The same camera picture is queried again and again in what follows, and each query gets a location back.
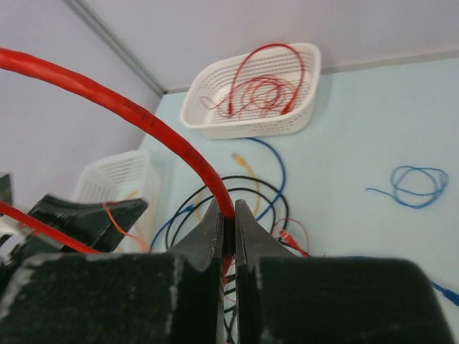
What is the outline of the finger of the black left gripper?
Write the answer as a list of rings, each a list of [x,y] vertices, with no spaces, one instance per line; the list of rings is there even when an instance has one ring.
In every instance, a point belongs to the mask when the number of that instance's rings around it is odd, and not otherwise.
[[[10,206],[14,205],[12,177],[10,173],[1,172],[0,176],[0,199],[1,202]]]
[[[148,208],[143,199],[76,203],[45,195],[28,215],[99,252],[113,251]]]

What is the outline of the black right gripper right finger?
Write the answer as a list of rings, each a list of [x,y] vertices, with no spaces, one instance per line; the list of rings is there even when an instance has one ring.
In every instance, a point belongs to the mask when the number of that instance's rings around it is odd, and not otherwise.
[[[298,257],[235,204],[241,343],[452,343],[425,273],[405,259]]]

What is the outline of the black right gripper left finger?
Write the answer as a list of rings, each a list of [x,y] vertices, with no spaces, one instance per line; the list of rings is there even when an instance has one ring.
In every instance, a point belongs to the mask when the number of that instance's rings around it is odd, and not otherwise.
[[[222,343],[224,219],[163,254],[36,254],[1,297],[3,343]]]

